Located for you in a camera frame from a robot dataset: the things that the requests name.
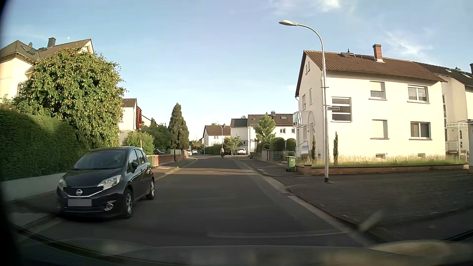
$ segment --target fog light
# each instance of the fog light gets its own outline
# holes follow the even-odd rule
[[[111,210],[113,207],[114,207],[113,204],[108,203],[108,204],[105,206],[105,210],[106,210],[106,211],[109,211],[109,210]]]

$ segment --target car headlight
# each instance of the car headlight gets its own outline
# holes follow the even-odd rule
[[[59,188],[60,190],[64,190],[64,187],[65,187],[65,186],[67,186],[67,185],[66,185],[66,181],[65,181],[62,177],[59,178],[58,188]]]
[[[111,187],[115,186],[116,184],[118,184],[121,179],[122,179],[121,175],[117,175],[117,176],[114,176],[114,177],[111,177],[111,178],[107,178],[104,181],[100,182],[100,184],[98,184],[98,186],[103,186],[104,187],[103,190],[106,190],[106,189],[111,188]]]

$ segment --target white car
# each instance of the white car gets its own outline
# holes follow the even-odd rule
[[[246,155],[246,150],[244,148],[238,148],[236,152],[237,155]]]

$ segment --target dry grass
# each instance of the dry grass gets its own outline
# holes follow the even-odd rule
[[[333,165],[333,157],[330,158],[329,165]],[[446,165],[446,164],[460,164],[466,163],[464,160],[460,161],[453,157],[446,157],[445,155],[426,155],[425,158],[413,155],[397,155],[388,156],[386,159],[367,156],[339,156],[337,166],[403,166],[403,165]],[[323,167],[325,162],[323,160],[305,159],[296,161],[297,165],[312,164],[315,167]]]

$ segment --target road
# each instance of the road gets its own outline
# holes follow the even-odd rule
[[[109,221],[56,217],[41,234],[55,239],[113,239],[161,246],[362,246],[284,195],[237,158],[198,158],[156,181],[156,198],[133,217]]]

